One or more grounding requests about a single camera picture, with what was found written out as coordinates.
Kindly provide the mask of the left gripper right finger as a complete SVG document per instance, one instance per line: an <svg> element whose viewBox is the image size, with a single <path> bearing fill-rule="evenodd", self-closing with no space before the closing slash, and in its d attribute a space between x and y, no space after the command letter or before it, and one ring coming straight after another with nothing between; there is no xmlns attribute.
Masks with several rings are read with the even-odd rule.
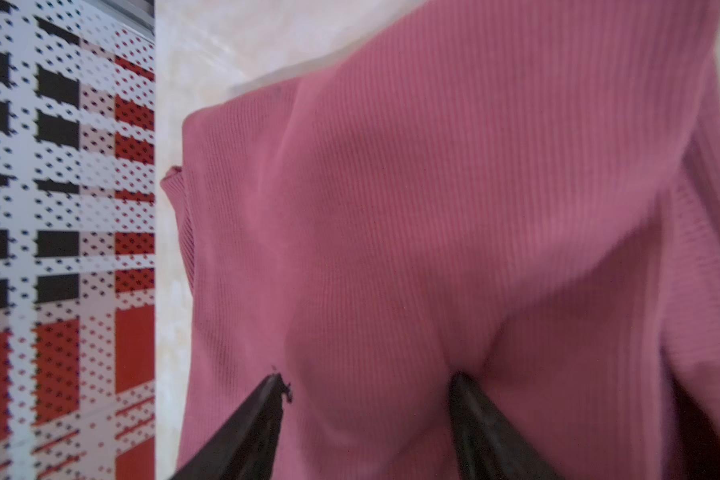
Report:
<svg viewBox="0 0 720 480"><path fill-rule="evenodd" d="M472 377L458 373L451 378L448 407L460 479L560 477Z"/></svg>

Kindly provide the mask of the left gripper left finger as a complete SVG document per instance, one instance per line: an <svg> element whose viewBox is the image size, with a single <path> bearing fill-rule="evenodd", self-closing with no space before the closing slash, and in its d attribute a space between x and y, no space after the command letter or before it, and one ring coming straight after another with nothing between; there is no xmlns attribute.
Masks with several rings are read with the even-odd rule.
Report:
<svg viewBox="0 0 720 480"><path fill-rule="evenodd" d="M267 480L273 475L283 404L291 390L282 376L265 377L173 480Z"/></svg>

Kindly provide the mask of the maroon tank top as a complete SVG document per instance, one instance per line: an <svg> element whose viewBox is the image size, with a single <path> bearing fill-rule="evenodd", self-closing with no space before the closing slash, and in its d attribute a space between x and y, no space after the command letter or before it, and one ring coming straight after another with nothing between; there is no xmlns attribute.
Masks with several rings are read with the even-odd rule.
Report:
<svg viewBox="0 0 720 480"><path fill-rule="evenodd" d="M277 479L455 479L475 379L566 479L720 479L720 1L430 1L191 114L178 462L261 382Z"/></svg>

